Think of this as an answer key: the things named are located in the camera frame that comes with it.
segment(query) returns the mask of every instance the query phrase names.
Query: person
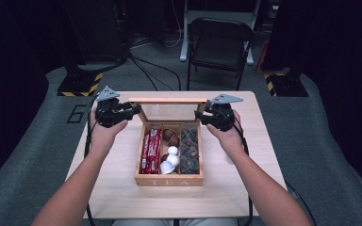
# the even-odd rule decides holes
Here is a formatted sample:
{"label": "person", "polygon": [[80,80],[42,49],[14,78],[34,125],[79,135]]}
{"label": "person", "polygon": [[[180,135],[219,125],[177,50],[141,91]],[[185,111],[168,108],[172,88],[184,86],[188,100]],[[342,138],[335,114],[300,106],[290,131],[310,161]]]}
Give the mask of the person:
{"label": "person", "polygon": [[[240,127],[240,116],[234,110]],[[95,110],[90,114],[93,127],[90,152],[69,179],[48,200],[37,214],[32,225],[81,225],[91,192],[98,178],[102,164],[112,147],[115,137],[127,125],[127,121],[106,128],[95,124]],[[258,214],[266,225],[311,225],[301,206],[290,194],[275,182],[243,150],[241,137],[235,128],[226,132],[208,124],[208,131],[218,139],[223,150],[234,162]],[[238,225],[233,218],[187,219],[181,225]],[[116,220],[120,225],[172,225],[169,220]]]}

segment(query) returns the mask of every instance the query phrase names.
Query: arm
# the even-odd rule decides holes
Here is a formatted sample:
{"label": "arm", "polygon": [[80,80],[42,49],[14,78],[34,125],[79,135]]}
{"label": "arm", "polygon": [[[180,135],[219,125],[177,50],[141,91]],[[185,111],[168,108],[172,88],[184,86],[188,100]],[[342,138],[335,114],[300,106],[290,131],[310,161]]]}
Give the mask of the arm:
{"label": "arm", "polygon": [[[91,128],[95,111],[90,114]],[[37,214],[32,225],[81,225],[96,179],[114,138],[127,125],[122,121],[110,128],[96,124],[91,134],[90,152],[69,179]]]}
{"label": "arm", "polygon": [[[234,111],[238,121],[240,117]],[[212,125],[207,129],[234,162],[257,212],[266,225],[310,225],[301,206],[244,152],[235,128],[222,132]]]}

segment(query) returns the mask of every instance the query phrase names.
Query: black curtain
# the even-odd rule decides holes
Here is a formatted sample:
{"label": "black curtain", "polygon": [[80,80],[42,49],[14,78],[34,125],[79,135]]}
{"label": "black curtain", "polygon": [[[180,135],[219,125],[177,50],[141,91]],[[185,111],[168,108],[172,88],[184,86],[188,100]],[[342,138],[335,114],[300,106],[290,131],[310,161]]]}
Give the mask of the black curtain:
{"label": "black curtain", "polygon": [[362,2],[283,0],[263,65],[301,67],[317,84],[330,131],[362,177]]}
{"label": "black curtain", "polygon": [[60,1],[0,0],[0,168],[37,114],[48,90],[45,75],[62,67],[52,40],[55,25],[65,52],[83,63]]}

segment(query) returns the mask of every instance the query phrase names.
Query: hand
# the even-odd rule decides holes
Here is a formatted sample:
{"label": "hand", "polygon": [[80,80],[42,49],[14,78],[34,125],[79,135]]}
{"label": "hand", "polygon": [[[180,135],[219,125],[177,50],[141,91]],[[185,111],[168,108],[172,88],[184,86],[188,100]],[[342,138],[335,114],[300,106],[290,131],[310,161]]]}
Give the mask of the hand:
{"label": "hand", "polygon": [[[239,124],[240,115],[236,110],[234,110],[234,115],[236,118],[234,124],[243,133],[241,124]],[[232,158],[235,154],[244,153],[242,148],[242,140],[240,138],[238,131],[234,127],[232,127],[230,130],[226,132],[223,132],[214,127],[213,125],[208,124],[207,129],[214,137],[216,137],[219,140],[220,144],[222,145],[222,148],[228,154],[229,157]]]}
{"label": "hand", "polygon": [[96,108],[90,113],[90,128],[92,130],[90,152],[99,153],[103,157],[106,157],[111,146],[113,146],[116,135],[127,126],[128,121],[124,120],[110,128],[106,128],[96,122],[95,110]]}

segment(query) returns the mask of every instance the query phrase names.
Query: box lid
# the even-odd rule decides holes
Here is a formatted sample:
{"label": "box lid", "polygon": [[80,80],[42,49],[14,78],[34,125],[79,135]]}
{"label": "box lid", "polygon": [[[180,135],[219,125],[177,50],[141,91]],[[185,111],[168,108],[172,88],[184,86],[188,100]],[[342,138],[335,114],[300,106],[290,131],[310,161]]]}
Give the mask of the box lid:
{"label": "box lid", "polygon": [[206,98],[130,98],[132,106],[141,105],[143,122],[194,122],[195,110],[204,112]]}

